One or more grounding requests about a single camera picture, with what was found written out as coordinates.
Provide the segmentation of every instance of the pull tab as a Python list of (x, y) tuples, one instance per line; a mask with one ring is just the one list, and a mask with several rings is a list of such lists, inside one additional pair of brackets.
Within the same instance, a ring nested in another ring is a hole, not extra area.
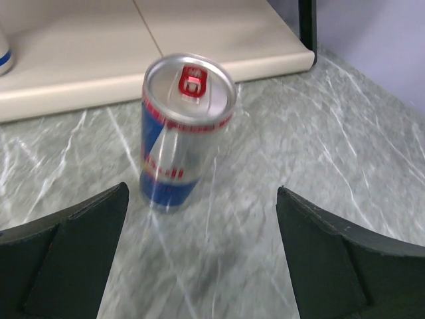
[(179, 90), (181, 94), (191, 98), (200, 98), (207, 91), (206, 70), (198, 66), (184, 66), (179, 81)]

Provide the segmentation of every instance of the red bull can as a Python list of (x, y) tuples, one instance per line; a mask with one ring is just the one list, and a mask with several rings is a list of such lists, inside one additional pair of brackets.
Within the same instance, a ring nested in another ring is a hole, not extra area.
[(177, 210), (211, 165), (234, 113), (236, 86), (217, 63), (174, 54), (145, 73), (140, 190), (154, 209)]

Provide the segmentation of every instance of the blue and silver can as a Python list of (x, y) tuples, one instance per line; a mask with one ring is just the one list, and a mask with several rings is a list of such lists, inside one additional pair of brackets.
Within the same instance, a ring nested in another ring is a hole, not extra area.
[(146, 70), (142, 96), (141, 194), (154, 209), (174, 211), (211, 165), (236, 86), (217, 63), (174, 54)]

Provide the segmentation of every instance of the gray marble surface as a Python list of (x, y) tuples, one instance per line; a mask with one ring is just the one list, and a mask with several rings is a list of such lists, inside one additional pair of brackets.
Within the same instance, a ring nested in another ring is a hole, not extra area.
[(124, 181), (126, 223), (98, 318), (299, 318), (275, 213), (286, 187), (425, 245), (425, 119), (321, 50), (309, 73), (238, 86), (194, 203), (138, 194), (139, 102), (0, 126), (0, 229)]

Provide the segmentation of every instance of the white wall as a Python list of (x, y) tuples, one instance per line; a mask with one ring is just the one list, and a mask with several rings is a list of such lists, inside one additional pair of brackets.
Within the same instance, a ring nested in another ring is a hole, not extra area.
[(317, 0), (318, 40), (425, 113), (425, 0)]

